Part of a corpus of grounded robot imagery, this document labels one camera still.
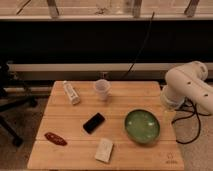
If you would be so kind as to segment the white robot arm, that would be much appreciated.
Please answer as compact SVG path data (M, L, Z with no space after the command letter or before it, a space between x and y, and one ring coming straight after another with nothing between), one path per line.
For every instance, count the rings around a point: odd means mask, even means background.
M176 66L165 74L166 85L160 100L166 109L178 109L186 98L196 102L209 114L213 114L213 87L205 80L207 66L200 61Z

